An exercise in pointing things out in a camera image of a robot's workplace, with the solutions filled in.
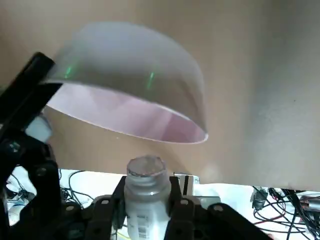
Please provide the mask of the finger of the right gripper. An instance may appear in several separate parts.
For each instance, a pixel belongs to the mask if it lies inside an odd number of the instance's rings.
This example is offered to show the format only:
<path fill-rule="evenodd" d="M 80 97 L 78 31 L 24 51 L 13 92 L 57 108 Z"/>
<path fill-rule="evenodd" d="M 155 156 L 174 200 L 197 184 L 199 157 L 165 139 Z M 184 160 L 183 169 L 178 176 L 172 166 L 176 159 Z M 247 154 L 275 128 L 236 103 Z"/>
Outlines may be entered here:
<path fill-rule="evenodd" d="M 46 77 L 54 61 L 41 52 L 36 52 L 0 93 L 0 119 L 6 120 L 22 105 Z"/>
<path fill-rule="evenodd" d="M 0 119 L 0 138 L 25 133 L 43 143 L 52 135 L 50 123 L 43 116 L 43 109 L 61 88 L 61 83 L 44 83 L 35 87 L 25 102 L 5 120 Z"/>

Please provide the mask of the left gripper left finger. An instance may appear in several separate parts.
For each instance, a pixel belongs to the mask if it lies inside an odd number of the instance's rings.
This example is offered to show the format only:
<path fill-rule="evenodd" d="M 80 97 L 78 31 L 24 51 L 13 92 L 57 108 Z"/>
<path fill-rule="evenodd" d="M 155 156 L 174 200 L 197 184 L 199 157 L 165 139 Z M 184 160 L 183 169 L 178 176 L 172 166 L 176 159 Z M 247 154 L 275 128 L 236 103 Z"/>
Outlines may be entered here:
<path fill-rule="evenodd" d="M 66 203 L 58 224 L 60 240 L 111 240 L 126 218 L 124 186 L 126 177 L 119 180 L 112 195 L 94 199 L 90 206 L 80 207 L 75 202 Z"/>

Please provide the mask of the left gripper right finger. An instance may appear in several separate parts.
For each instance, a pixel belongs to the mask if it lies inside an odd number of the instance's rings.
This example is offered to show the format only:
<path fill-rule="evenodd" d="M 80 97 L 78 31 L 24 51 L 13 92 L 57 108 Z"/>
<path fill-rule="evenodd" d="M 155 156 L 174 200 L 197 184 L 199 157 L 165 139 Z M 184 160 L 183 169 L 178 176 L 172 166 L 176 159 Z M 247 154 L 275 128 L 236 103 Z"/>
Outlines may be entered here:
<path fill-rule="evenodd" d="M 225 203 L 207 209 L 182 196 L 179 179 L 169 178 L 169 216 L 166 240 L 269 240 L 270 237 Z"/>

